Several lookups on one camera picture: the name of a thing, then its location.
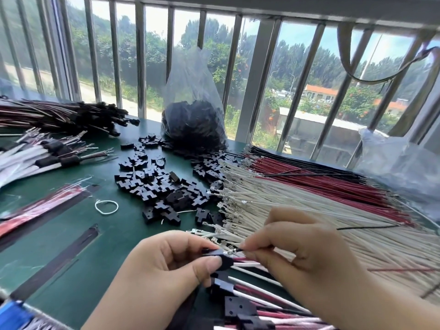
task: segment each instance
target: rubber band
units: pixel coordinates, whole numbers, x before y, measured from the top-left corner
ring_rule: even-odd
[[[115,204],[115,205],[116,205],[116,209],[113,210],[113,211],[111,211],[111,212],[104,213],[103,211],[101,211],[101,210],[98,208],[98,204],[105,204],[105,203],[112,203],[112,204]],[[96,209],[99,213],[101,213],[102,215],[110,215],[110,214],[115,213],[115,212],[119,209],[119,205],[118,205],[117,202],[115,202],[115,201],[113,201],[113,200],[99,200],[99,199],[98,199],[98,200],[96,201],[96,203],[95,203],[95,209]]]

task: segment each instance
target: left hand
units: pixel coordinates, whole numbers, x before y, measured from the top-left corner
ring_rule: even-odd
[[[183,301],[221,266],[219,256],[200,257],[203,248],[219,247],[183,231],[142,240],[82,329],[165,329]]]

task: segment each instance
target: sky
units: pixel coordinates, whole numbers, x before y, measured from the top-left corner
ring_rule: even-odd
[[[84,0],[68,0],[69,3],[78,9],[84,9]],[[92,1],[93,14],[101,18],[110,20],[109,5],[107,1]],[[117,3],[117,16],[121,19],[122,16],[128,16],[132,23],[135,23],[135,6],[134,4]],[[225,24],[228,29],[234,27],[234,16],[219,15],[208,13],[207,18],[217,19],[220,25]],[[185,27],[189,21],[199,19],[199,12],[176,10],[174,18],[174,41],[173,45],[177,45],[182,34],[185,32]],[[168,10],[159,7],[146,7],[146,30],[156,32],[159,36],[166,39],[167,35]],[[244,32],[247,35],[256,35],[258,32],[259,21],[250,21],[249,19],[243,21],[242,31],[244,25]],[[287,44],[303,43],[308,46],[311,43],[315,32],[314,25],[295,24],[283,22],[278,36],[278,41],[285,40]],[[354,54],[355,48],[362,35],[361,31],[353,31],[352,35],[352,50],[351,55]],[[386,34],[373,33],[370,42],[365,50],[361,62],[371,58],[371,62],[378,62],[386,57],[400,57],[405,55],[410,47],[412,38],[393,36]],[[327,27],[321,39],[321,47],[330,49],[333,53],[339,54],[338,43],[335,27]]]

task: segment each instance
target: blue object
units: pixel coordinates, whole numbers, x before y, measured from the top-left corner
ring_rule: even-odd
[[[33,315],[15,301],[0,308],[0,329],[19,330],[33,319]]]

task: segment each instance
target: hand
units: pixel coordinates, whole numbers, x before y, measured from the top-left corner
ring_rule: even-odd
[[[293,252],[292,262],[272,247]],[[360,329],[377,313],[377,282],[351,252],[340,233],[315,217],[289,207],[274,207],[265,226],[240,245],[314,315],[345,329]],[[364,322],[362,329],[379,329]]]
[[[199,258],[203,248],[218,246],[183,231],[142,240],[82,329],[165,329],[183,301],[221,266],[218,256]]]

